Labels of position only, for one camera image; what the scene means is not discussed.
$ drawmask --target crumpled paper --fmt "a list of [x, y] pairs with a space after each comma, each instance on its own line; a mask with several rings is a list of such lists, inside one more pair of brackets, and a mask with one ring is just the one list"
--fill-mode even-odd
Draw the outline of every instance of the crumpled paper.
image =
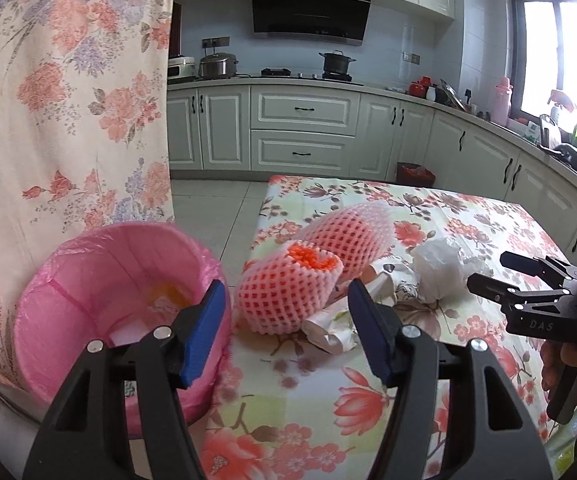
[[[387, 306], [409, 301], [433, 303], [465, 290], [466, 280], [475, 272], [492, 276], [484, 259], [463, 254], [451, 242], [434, 238], [418, 245], [411, 251], [412, 264], [399, 256], [374, 261], [371, 267], [377, 277], [366, 284], [371, 298]], [[304, 320], [302, 330], [311, 343], [334, 355], [359, 343], [346, 296]]]

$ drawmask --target pink trash bin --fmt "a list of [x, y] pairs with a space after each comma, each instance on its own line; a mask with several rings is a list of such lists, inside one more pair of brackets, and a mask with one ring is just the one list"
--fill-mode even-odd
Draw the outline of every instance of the pink trash bin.
[[[213, 280], [226, 284], [210, 251], [177, 227], [113, 224], [63, 243], [40, 267], [18, 304], [14, 345], [28, 387], [45, 403], [92, 339], [109, 346], [139, 340], [199, 303]], [[230, 298], [204, 372], [179, 390], [188, 424], [210, 405], [231, 331]], [[128, 433], [141, 435], [137, 397], [126, 397]]]

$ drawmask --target stove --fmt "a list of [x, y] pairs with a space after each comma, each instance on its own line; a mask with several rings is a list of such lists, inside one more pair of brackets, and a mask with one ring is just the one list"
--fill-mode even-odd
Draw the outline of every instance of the stove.
[[348, 74], [334, 74], [330, 72], [324, 72], [321, 75], [305, 74], [301, 72], [293, 74], [287, 68], [265, 68], [264, 70], [262, 70], [259, 77], [279, 78], [279, 79], [309, 79], [315, 81], [335, 81], [338, 83], [345, 83], [349, 85], [364, 86], [361, 83], [353, 83], [352, 82], [353, 78]]
[[350, 83], [353, 78], [348, 74], [335, 74], [332, 72], [324, 72], [321, 74], [322, 79], [330, 79], [331, 81], [342, 81], [344, 83]]

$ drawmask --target pink thermos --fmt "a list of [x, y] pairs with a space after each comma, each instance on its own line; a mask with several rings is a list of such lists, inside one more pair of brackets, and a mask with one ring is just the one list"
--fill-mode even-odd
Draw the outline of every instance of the pink thermos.
[[508, 77], [501, 78], [499, 84], [495, 86], [495, 102], [491, 114], [491, 121], [495, 124], [506, 126], [512, 94], [513, 87], [510, 85]]

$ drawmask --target table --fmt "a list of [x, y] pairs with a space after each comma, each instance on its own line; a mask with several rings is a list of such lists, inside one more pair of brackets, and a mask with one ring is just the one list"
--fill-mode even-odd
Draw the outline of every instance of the table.
[[[520, 288], [547, 288], [499, 264], [510, 250], [565, 259], [550, 237], [516, 204], [433, 189], [301, 176], [275, 176], [260, 210], [258, 230], [245, 268], [293, 237], [303, 226], [344, 206], [384, 201], [391, 206], [397, 243], [410, 251], [432, 237], [449, 237], [467, 256], [487, 259], [497, 279]], [[541, 389], [541, 341], [510, 335], [499, 305], [465, 291], [436, 304], [398, 304], [404, 323], [436, 340], [488, 342], [539, 435], [558, 431], [545, 413]], [[201, 460], [210, 479], [319, 480], [366, 478], [391, 411], [385, 390], [368, 367], [361, 347], [332, 356], [303, 333], [260, 335], [236, 316], [214, 391]], [[428, 450], [427, 477], [439, 470], [447, 428], [448, 384], [437, 392], [435, 433]], [[554, 471], [571, 460], [571, 430], [549, 455]]]

